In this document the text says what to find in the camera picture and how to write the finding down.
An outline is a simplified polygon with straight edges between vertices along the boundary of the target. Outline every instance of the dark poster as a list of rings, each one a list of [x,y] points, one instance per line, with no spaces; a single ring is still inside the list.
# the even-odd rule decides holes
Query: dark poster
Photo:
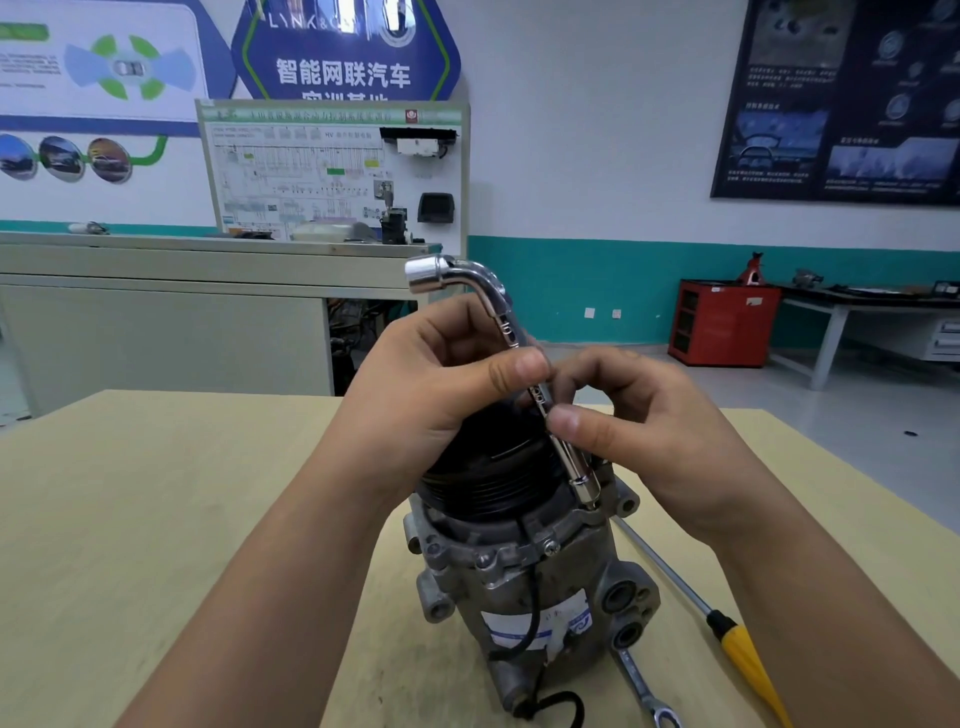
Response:
[[[713,197],[960,204],[960,0],[755,0]]]

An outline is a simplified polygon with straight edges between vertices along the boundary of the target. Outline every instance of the finger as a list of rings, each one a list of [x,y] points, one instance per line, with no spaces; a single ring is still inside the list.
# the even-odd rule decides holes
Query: finger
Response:
[[[446,343],[445,366],[457,367],[461,364],[470,364],[480,359],[486,359],[507,348],[503,339],[495,340],[485,336],[471,336],[466,339],[457,339]]]
[[[408,319],[431,348],[477,334],[503,340],[496,321],[488,315],[475,293],[451,296],[431,303]]]
[[[438,372],[444,406],[463,420],[489,404],[532,387],[550,376],[550,362],[533,347],[509,349],[482,361]]]
[[[546,426],[561,440],[633,471],[647,449],[643,425],[572,404],[551,409]]]
[[[554,400],[565,404],[573,402],[577,390],[584,387],[599,389],[611,399],[632,388],[632,394],[647,399],[670,369],[669,364],[633,352],[589,347],[557,365],[551,389]]]

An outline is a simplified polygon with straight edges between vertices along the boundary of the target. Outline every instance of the white wall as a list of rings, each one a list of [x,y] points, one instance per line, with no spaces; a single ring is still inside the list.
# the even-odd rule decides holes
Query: white wall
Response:
[[[242,1],[204,0],[228,41]],[[953,210],[709,198],[747,0],[439,3],[471,105],[472,234],[960,251]],[[0,218],[213,225],[200,140],[122,185],[0,175]]]
[[[203,3],[229,43],[243,0],[203,0]],[[233,95],[250,98],[239,80]],[[0,119],[0,133],[4,131]],[[36,150],[43,137],[56,132],[11,133]],[[155,136],[104,135],[119,142],[132,157],[146,157],[156,143]],[[100,134],[63,133],[62,136],[86,153],[89,142]],[[28,182],[0,174],[0,220],[215,226],[204,147],[198,137],[171,137],[157,164],[134,167],[131,178],[122,184],[104,182],[89,168],[79,181],[71,183],[61,182],[42,168]]]

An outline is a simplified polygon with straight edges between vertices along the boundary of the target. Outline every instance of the chrome wrench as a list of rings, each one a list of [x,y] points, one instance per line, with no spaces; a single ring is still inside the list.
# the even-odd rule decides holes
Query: chrome wrench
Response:
[[[471,260],[458,260],[452,255],[420,255],[407,260],[403,272],[411,293],[430,293],[458,283],[468,285],[480,297],[488,315],[496,321],[508,347],[517,349],[530,346],[526,333],[516,319],[514,302],[507,289],[486,266]],[[528,391],[545,419],[553,408],[550,390],[545,384],[537,384]],[[595,509],[600,498],[600,481],[584,454],[553,434],[550,435],[550,442],[564,465],[566,479],[577,499],[585,508]]]
[[[655,698],[654,694],[650,692],[650,686],[647,685],[643,676],[640,674],[640,670],[637,668],[630,651],[626,649],[615,649],[612,650],[612,653],[613,658],[616,660],[616,666],[620,668],[620,672],[623,673],[623,676],[627,678],[627,682],[630,683],[634,689],[636,699],[639,700],[644,710],[653,717],[654,725],[657,726],[657,728],[665,728],[666,726],[671,726],[671,728],[684,728],[677,714],[673,712],[673,708],[662,700]]]

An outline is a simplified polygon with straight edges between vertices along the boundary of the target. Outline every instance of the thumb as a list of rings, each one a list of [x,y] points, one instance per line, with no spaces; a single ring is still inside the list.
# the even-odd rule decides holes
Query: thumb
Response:
[[[532,387],[550,377],[550,362],[539,349],[507,349],[486,359],[444,369],[448,377],[448,407],[463,420],[489,404]]]
[[[547,415],[546,426],[570,445],[636,470],[644,445],[637,423],[572,404],[557,404]]]

